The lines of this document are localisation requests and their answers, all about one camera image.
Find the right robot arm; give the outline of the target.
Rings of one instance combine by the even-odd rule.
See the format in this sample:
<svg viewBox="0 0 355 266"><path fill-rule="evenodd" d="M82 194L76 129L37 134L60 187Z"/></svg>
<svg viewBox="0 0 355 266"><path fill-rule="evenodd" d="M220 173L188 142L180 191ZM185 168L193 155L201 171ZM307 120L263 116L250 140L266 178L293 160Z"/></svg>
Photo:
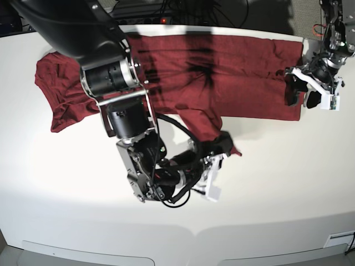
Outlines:
<svg viewBox="0 0 355 266"><path fill-rule="evenodd" d="M179 208L192 191L219 200L221 190L214 180L231 154L230 134L201 142L186 130L189 149L166 158L158 120L177 121L155 112L125 33L98 1L11 1L11 6L56 51L79 64L82 88L95 101L107 135L118 139L128 181L140 202Z"/></svg>

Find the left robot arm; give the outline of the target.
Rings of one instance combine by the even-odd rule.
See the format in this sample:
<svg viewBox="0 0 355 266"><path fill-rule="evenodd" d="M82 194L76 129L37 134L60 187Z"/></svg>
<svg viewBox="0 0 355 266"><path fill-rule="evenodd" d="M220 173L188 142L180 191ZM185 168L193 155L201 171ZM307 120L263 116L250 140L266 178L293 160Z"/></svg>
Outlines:
<svg viewBox="0 0 355 266"><path fill-rule="evenodd" d="M340 88L344 81L338 76L346 60L354 57L354 1L320 1L325 30L317 52L306 64L285 69L290 88L285 93L288 106L297 105L304 93L303 104L311 109L339 110Z"/></svg>

